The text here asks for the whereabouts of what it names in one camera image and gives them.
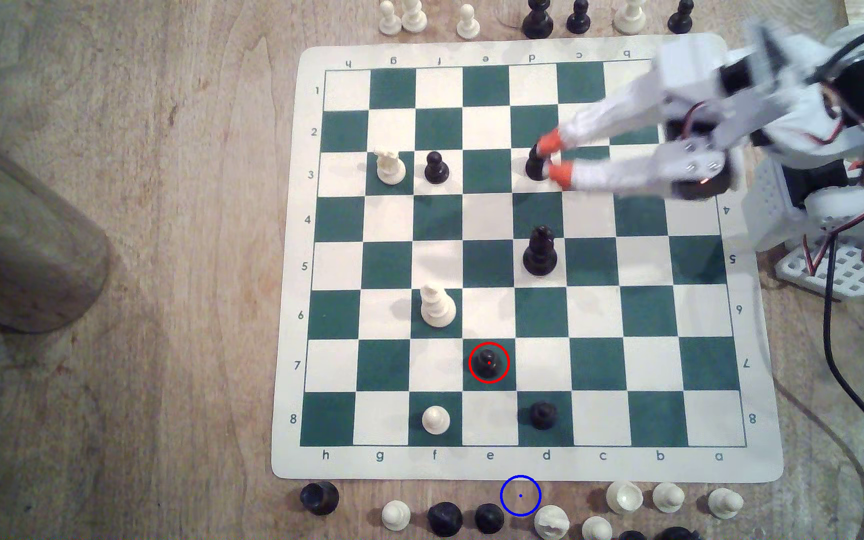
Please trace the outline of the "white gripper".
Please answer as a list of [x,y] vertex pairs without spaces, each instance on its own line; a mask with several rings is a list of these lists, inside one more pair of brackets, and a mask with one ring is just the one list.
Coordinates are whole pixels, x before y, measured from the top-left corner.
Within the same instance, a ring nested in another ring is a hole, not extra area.
[[[653,73],[560,121],[536,142],[536,155],[659,124],[666,141],[703,137],[733,147],[766,124],[766,87],[755,75],[761,62],[753,46],[728,50],[715,34],[679,35],[657,49]],[[730,190],[730,158],[702,144],[660,144],[624,160],[550,162],[549,179],[562,190],[711,199]]]

